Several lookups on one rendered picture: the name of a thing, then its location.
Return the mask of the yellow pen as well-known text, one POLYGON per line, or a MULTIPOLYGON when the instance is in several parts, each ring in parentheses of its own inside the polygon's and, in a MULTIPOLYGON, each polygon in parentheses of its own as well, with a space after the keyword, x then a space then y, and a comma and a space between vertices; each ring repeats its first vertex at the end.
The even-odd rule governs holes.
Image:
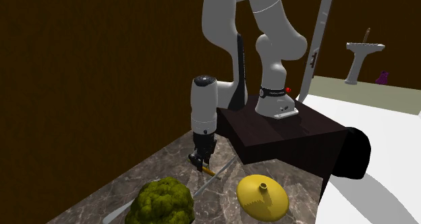
POLYGON ((215 172, 211 171, 206 163, 203 162, 203 159, 197 155, 188 155, 188 160, 195 166, 195 168, 200 172, 205 172, 210 176, 215 176, 215 172))

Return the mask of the long grey utensil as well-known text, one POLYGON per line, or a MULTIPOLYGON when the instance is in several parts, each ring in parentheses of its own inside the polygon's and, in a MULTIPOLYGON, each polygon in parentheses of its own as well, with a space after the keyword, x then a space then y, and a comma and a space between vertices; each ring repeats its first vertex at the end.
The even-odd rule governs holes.
POLYGON ((228 163, 226 163, 214 176, 212 176, 202 187, 200 187, 193 195, 193 198, 199 196, 208 186, 212 183, 213 180, 217 179, 222 172, 224 172, 234 161, 236 161, 236 156, 232 157, 228 163))

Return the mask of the green broccoli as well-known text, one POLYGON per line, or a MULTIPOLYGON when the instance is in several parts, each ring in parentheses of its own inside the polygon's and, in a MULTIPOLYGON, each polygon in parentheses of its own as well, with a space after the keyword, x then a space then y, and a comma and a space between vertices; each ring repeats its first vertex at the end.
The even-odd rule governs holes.
POLYGON ((144 184, 125 216, 125 224, 192 224, 194 199, 174 177, 144 184))

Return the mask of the dark robot stand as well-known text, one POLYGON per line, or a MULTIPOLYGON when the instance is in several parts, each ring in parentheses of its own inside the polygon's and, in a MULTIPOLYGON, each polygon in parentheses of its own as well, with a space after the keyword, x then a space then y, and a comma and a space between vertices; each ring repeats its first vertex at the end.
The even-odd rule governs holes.
POLYGON ((323 194, 348 129, 296 101, 299 113, 283 119, 257 114, 258 96, 239 111, 217 109, 216 133, 227 138, 245 165, 278 159, 322 178, 323 194))

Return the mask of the flat yellow vase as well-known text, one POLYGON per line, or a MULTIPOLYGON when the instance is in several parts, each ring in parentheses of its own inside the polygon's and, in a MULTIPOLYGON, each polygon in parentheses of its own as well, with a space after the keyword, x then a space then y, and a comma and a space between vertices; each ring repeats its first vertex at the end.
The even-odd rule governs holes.
POLYGON ((236 188, 237 200, 252 218, 275 222, 289 210, 289 198, 283 187, 265 175, 248 175, 240 180, 236 188))

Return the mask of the grey knife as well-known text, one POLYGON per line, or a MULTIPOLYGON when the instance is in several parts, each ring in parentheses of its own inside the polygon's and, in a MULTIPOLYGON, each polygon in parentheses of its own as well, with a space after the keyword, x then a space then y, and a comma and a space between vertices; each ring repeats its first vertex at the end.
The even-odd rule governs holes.
POLYGON ((109 213, 102 221, 102 224, 110 224, 112 220, 118 217, 124 210, 131 206, 134 200, 129 201, 128 203, 124 204, 123 206, 117 208, 116 210, 109 213))

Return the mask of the black rounded object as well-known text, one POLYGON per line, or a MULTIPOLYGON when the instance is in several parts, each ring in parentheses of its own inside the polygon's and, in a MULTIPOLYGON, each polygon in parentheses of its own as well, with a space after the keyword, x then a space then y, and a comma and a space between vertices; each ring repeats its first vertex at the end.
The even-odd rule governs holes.
POLYGON ((347 127, 347 136, 337 157, 332 175, 362 179, 370 162, 371 144, 368 136, 354 127, 347 127))

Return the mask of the grey open door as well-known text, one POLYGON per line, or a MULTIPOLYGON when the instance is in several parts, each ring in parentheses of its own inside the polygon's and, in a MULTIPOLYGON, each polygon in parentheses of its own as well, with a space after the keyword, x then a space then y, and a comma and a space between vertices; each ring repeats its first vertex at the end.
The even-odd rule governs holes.
POLYGON ((320 47, 322 45, 325 28, 327 27, 327 22, 329 19, 329 10, 331 8, 332 2, 333 0, 321 0, 320 2, 318 17, 312 36, 312 42, 310 45, 308 58, 306 60, 306 69, 304 72, 300 93, 296 99, 301 103, 304 102, 305 98, 308 96, 309 93, 310 84, 314 75, 314 68, 318 59, 318 55, 320 53, 320 47))

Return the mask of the purple toy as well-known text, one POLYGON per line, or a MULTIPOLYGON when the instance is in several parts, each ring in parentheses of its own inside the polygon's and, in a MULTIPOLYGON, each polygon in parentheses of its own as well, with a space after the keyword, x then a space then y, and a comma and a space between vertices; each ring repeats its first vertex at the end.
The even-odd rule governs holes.
POLYGON ((375 80, 377 84, 386 85, 388 82, 388 75, 389 73, 386 71, 382 71, 380 76, 375 80))

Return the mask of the white pedestal sink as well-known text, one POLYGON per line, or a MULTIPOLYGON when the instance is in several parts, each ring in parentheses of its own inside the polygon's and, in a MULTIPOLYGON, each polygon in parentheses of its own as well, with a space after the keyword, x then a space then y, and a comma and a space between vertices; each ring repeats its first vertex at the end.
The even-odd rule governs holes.
POLYGON ((367 43, 370 28, 366 30, 363 41, 361 43, 346 43, 346 49, 354 53, 352 66, 350 67, 345 83, 349 85, 356 85, 358 83, 358 76, 367 55, 382 51, 385 48, 384 44, 367 43))

